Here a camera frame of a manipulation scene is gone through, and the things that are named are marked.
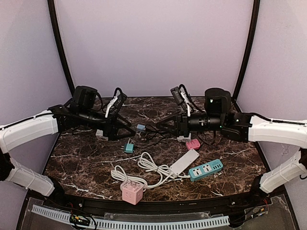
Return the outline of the teal charger plug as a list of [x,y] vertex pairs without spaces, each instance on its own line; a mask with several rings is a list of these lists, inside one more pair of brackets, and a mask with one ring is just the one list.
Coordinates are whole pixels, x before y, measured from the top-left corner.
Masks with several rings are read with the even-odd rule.
[[129,141],[125,143],[123,147],[123,151],[125,153],[133,153],[134,152],[134,144],[130,143]]

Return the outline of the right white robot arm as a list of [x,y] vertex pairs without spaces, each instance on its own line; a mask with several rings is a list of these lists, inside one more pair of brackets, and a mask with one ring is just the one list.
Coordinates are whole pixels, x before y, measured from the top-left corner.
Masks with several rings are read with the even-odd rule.
[[237,142],[276,142],[298,146],[299,150],[274,170],[257,176],[250,193],[265,196],[307,172],[307,122],[266,118],[257,113],[232,113],[231,94],[221,88],[204,93],[204,110],[176,113],[156,123],[173,136],[188,137],[191,132],[218,131]]

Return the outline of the pink plug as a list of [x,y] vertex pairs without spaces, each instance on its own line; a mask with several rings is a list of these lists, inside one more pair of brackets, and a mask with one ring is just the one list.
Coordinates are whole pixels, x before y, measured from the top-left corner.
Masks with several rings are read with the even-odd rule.
[[190,142],[186,142],[186,147],[188,150],[198,150],[201,147],[201,144],[198,139],[192,139]]

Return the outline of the teal power strip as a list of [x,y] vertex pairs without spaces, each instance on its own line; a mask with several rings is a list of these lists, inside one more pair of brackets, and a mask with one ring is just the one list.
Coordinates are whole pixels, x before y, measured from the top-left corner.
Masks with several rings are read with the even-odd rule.
[[204,177],[220,172],[223,167],[224,165],[222,162],[219,159],[215,159],[208,163],[189,169],[189,179],[192,182],[200,180]]

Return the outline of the white power strip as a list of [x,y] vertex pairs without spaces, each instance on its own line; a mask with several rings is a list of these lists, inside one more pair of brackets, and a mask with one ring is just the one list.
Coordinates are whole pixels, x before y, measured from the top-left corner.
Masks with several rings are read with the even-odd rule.
[[188,168],[198,157],[199,153],[194,149],[190,149],[169,167],[168,172],[176,178],[180,176],[181,173],[184,172],[184,170]]

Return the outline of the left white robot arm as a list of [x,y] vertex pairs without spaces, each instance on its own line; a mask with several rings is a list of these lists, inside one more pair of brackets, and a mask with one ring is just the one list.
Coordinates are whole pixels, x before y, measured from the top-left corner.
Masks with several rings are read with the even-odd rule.
[[131,123],[119,112],[127,99],[121,88],[116,88],[108,104],[94,109],[97,89],[77,86],[71,99],[23,120],[0,127],[0,179],[33,190],[45,197],[64,195],[62,186],[20,164],[9,154],[10,150],[40,137],[54,135],[79,126],[102,131],[107,140],[133,137]]

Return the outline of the white plug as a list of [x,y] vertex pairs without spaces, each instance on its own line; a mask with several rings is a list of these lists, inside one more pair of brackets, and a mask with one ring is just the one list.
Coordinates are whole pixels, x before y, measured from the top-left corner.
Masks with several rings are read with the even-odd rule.
[[191,142],[191,133],[187,137],[185,136],[179,136],[177,137],[178,142]]

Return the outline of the white and pink cube socket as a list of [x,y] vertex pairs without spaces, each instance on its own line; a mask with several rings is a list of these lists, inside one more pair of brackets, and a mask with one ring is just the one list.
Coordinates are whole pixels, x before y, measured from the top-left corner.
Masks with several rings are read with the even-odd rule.
[[135,182],[126,182],[121,187],[122,200],[136,205],[143,197],[143,185]]

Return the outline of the white cube socket adapter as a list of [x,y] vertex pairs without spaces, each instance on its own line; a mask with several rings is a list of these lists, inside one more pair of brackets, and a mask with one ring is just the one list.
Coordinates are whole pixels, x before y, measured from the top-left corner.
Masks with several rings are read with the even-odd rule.
[[103,130],[98,129],[95,133],[95,136],[97,137],[98,140],[108,141],[108,137],[105,137],[103,135]]

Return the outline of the light blue charger plug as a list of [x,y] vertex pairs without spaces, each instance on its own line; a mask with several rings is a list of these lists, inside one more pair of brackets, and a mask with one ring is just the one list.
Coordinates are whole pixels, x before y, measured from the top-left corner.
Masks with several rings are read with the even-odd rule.
[[139,132],[145,132],[145,131],[146,131],[146,126],[145,126],[145,125],[138,124],[138,125],[137,125],[137,130],[138,130]]

